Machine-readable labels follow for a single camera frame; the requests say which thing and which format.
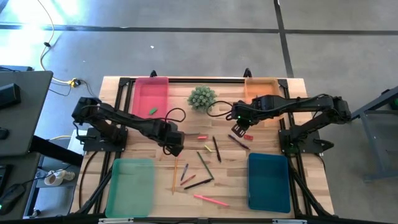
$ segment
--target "succulent plant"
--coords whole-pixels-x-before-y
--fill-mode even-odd
[[[208,86],[197,86],[188,97],[188,104],[192,106],[192,109],[205,113],[207,107],[216,101],[216,97],[214,90],[211,90]]]

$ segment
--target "gray floor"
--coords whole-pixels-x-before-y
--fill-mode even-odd
[[[35,1],[26,7],[21,1],[10,0],[0,22],[48,24]],[[56,24],[277,28],[271,0],[42,1]],[[398,29],[394,0],[280,0],[280,6],[286,29]],[[49,35],[34,27],[0,30],[0,64],[40,69],[42,42]],[[85,79],[96,94],[104,75],[148,75],[153,69],[162,76],[240,77],[249,67],[256,77],[286,77],[279,34],[56,32],[56,40],[44,59],[46,68],[61,79]],[[308,94],[341,95],[352,111],[398,84],[398,36],[288,35],[287,43],[294,76],[305,79]],[[80,96],[88,96],[85,88],[66,98],[49,93],[37,135],[70,134]],[[325,153],[335,213],[396,223],[398,179],[362,181],[375,171],[375,161],[361,122],[328,126],[321,136],[335,143]]]

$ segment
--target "wooden tabletop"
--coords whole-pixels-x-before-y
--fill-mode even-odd
[[[114,105],[116,92],[120,77],[104,77],[99,98],[110,105]],[[288,78],[290,97],[307,97],[304,80],[301,78]],[[208,134],[206,141],[197,140],[197,136],[185,136],[184,149],[178,159],[177,180],[180,179],[183,168],[189,163],[186,177],[193,174],[197,176],[190,182],[191,184],[209,178],[206,169],[199,160],[196,151],[202,154],[203,159],[210,168],[215,180],[189,190],[184,190],[176,184],[175,193],[172,195],[172,182],[174,175],[174,156],[164,156],[162,149],[140,133],[129,129],[126,150],[122,153],[122,158],[145,158],[153,159],[155,163],[155,192],[154,207],[150,217],[211,217],[211,218],[288,218],[294,217],[293,208],[290,213],[266,212],[251,210],[248,208],[246,199],[246,163],[249,152],[239,147],[236,143],[228,139],[227,134],[231,133],[231,127],[235,121],[227,121],[225,117],[211,118],[206,114],[194,112],[187,104],[190,92],[200,85],[199,83],[169,83],[169,109],[180,107],[187,113],[187,118],[178,124],[178,130],[186,133]],[[206,83],[218,95],[217,100],[234,102],[244,99],[243,84],[228,83]],[[213,114],[223,113],[230,110],[230,106],[219,104],[212,111]],[[295,113],[296,124],[303,124],[312,118],[311,113]],[[171,113],[170,118],[181,119],[179,111]],[[280,154],[279,140],[277,132],[280,129],[279,122],[263,121],[248,130],[248,134],[254,136],[253,142],[245,141],[251,148],[251,152],[266,154]],[[214,148],[211,136],[217,139],[222,163],[217,160],[216,153],[208,152],[204,145]],[[80,183],[81,173],[86,166],[91,153],[85,155],[81,167],[78,184]],[[330,193],[326,181],[325,171],[321,160],[310,154],[303,154],[303,165],[308,188],[312,191],[323,208],[333,213]],[[94,189],[98,186],[100,173],[104,158],[104,152],[99,152],[93,158],[87,168],[82,186],[82,198],[84,203],[91,196]],[[101,212],[106,206],[108,198],[109,184],[104,190]],[[75,190],[75,197],[71,212],[78,210],[79,185]],[[199,194],[213,198],[225,203],[229,207],[222,207],[213,203],[193,198],[193,194]],[[300,208],[304,212],[303,197],[300,188],[297,186],[298,200]]]

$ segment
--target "gray desk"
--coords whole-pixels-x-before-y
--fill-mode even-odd
[[[52,72],[1,72],[0,86],[15,83],[21,88],[21,103],[0,110],[0,127],[10,131],[0,141],[1,156],[20,156],[28,152]]]
[[[0,164],[12,165],[10,176],[7,179],[5,189],[12,184],[21,184],[25,181],[35,178],[37,164],[40,161],[40,153],[31,152],[23,156],[10,156],[0,158]],[[0,220],[18,220],[24,215],[26,203],[29,198],[29,192],[32,188],[32,182],[25,184],[25,193],[18,200],[16,206],[7,215],[0,215]]]

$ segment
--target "pink tray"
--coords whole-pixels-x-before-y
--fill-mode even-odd
[[[141,118],[164,118],[167,113],[168,96],[169,78],[137,78],[134,84],[131,113]],[[150,115],[149,112],[153,108],[157,108],[157,111]]]

